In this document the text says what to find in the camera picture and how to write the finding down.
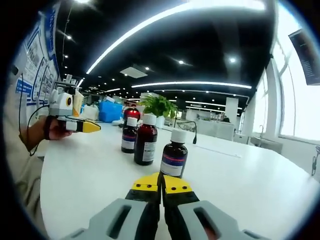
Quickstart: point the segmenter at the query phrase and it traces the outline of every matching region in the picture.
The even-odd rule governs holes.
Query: sink
[[[256,147],[273,150],[278,154],[281,154],[282,152],[283,144],[276,141],[271,141],[265,138],[255,136],[250,138],[250,142]]]

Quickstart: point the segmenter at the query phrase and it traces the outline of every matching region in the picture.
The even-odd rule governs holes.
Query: person
[[[3,111],[3,136],[6,159],[18,195],[33,223],[48,237],[40,208],[40,181],[43,161],[30,151],[45,139],[44,127],[47,117],[41,117],[28,129],[19,130],[17,110],[13,103],[14,94],[8,91]],[[49,126],[49,139],[60,140],[72,134],[65,131],[54,119]]]
[[[227,116],[225,116],[221,122],[230,123],[230,119]]]

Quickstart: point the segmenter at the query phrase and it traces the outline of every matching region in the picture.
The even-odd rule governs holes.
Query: bottle label
[[[143,162],[151,162],[155,159],[156,142],[145,142],[143,149]]]
[[[184,157],[170,157],[163,154],[160,171],[169,176],[178,177],[181,175],[185,161]]]
[[[124,149],[135,149],[136,136],[122,135],[121,147]]]

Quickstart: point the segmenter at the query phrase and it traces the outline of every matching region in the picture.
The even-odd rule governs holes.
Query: black ceiling
[[[106,48],[127,31],[183,2],[91,0],[89,4],[79,4],[74,0],[63,1],[56,33],[56,53],[61,77],[72,74],[78,80],[85,78],[82,90],[97,87],[97,91],[91,91],[92,93],[121,88],[121,91],[110,94],[121,93],[122,97],[127,98],[139,98],[140,93],[146,91],[157,91],[168,99],[178,97],[205,103],[214,99],[215,104],[222,105],[226,104],[226,97],[229,97],[227,94],[251,98],[270,58],[275,25],[273,1],[265,0],[265,11],[208,8],[173,14],[126,39],[90,74],[86,74]],[[66,35],[72,36],[72,40],[65,39],[64,54],[68,58],[62,63],[65,27]],[[235,57],[237,62],[230,63],[230,57]],[[148,76],[136,79],[120,73],[133,64],[142,68],[149,67],[150,70],[146,71]],[[175,81],[233,83],[249,85],[252,89],[192,84],[131,88],[137,84]],[[244,109],[248,98],[236,97],[239,98],[239,107]]]

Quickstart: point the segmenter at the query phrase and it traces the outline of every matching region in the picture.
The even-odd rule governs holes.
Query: faucet
[[[262,131],[261,131],[261,133],[260,133],[260,138],[259,138],[259,140],[260,140],[260,144],[259,144],[259,146],[258,146],[259,148],[261,148],[262,137],[263,137],[263,135],[264,135],[264,129],[265,129],[263,125],[260,125],[259,128],[260,128],[260,127],[262,127]]]
[[[263,125],[260,125],[259,128],[260,128],[260,127],[262,127],[262,131],[261,131],[261,133],[260,133],[260,139],[262,139],[262,137],[263,137],[263,135],[264,135],[264,129],[265,129],[265,128],[264,128]]]

